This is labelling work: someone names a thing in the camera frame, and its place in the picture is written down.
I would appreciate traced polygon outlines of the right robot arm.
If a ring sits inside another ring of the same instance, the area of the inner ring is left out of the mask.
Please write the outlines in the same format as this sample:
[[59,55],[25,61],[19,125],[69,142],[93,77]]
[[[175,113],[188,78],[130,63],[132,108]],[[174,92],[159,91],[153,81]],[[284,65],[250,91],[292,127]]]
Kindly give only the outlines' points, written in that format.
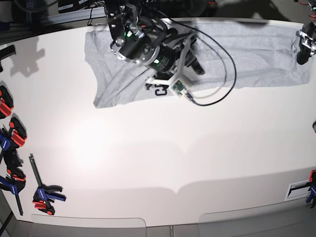
[[153,69],[163,79],[175,73],[185,45],[197,41],[195,30],[182,33],[167,26],[156,0],[107,0],[104,11],[113,54]]

